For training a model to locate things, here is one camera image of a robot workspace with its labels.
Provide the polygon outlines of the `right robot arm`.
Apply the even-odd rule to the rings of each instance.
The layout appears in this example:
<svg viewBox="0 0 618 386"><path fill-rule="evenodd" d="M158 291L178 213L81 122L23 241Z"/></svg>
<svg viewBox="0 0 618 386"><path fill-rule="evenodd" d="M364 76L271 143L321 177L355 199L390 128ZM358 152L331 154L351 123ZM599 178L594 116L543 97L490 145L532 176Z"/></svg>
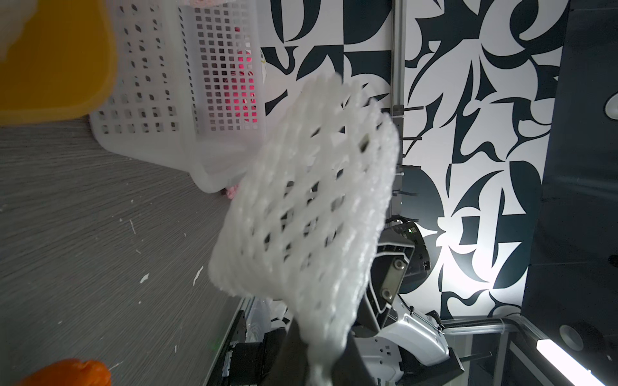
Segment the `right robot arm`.
<svg viewBox="0 0 618 386"><path fill-rule="evenodd" d="M419 314L402 295L426 278L431 262L418 226L387 219L352 334L377 385L445 385L464 374L436 312Z"/></svg>

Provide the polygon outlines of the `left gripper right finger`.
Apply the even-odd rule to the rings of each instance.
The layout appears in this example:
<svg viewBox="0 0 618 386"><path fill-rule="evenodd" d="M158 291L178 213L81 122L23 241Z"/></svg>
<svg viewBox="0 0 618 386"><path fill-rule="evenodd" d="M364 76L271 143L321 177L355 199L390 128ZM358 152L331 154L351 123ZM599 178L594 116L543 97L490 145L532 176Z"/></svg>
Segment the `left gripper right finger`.
<svg viewBox="0 0 618 386"><path fill-rule="evenodd" d="M355 343L352 332L347 337L346 348L332 368L334 386L375 386Z"/></svg>

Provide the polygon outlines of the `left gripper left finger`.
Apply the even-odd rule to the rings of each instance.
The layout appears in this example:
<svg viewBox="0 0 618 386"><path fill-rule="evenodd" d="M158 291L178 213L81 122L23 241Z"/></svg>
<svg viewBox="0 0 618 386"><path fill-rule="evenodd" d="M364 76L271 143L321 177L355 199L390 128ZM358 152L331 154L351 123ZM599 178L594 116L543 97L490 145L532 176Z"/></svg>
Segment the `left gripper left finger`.
<svg viewBox="0 0 618 386"><path fill-rule="evenodd" d="M307 344L302 340L299 323L292 320L267 376L267 384L274 386L304 386L307 384Z"/></svg>

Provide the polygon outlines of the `netted orange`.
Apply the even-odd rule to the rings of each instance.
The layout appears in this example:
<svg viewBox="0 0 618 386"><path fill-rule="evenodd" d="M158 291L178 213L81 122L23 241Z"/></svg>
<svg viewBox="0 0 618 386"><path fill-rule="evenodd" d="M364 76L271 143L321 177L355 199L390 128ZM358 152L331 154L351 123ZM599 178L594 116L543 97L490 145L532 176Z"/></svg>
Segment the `netted orange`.
<svg viewBox="0 0 618 386"><path fill-rule="evenodd" d="M111 386L111 372L97 360L61 360L17 383L19 386Z"/></svg>

